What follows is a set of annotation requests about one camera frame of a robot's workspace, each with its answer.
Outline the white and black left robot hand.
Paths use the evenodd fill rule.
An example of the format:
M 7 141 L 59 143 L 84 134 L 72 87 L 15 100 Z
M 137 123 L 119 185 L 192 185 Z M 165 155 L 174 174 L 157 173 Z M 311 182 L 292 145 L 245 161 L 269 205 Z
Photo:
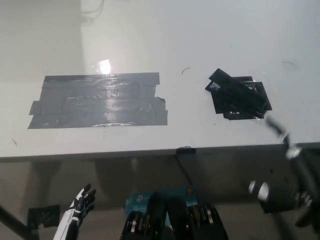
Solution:
M 96 190 L 91 184 L 83 187 L 64 212 L 53 240 L 77 240 L 80 226 L 87 214 L 95 208 Z

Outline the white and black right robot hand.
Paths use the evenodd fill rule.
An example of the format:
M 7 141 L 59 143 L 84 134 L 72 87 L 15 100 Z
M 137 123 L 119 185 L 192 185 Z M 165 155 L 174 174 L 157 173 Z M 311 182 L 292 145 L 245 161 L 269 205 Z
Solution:
M 265 213 L 280 213 L 305 208 L 298 215 L 295 225 L 304 228 L 309 225 L 320 234 L 320 177 L 313 168 L 305 149 L 292 143 L 289 132 L 274 118 L 264 118 L 266 125 L 273 129 L 282 141 L 285 158 L 297 180 L 294 188 L 272 185 L 252 180 L 249 193 L 259 200 Z

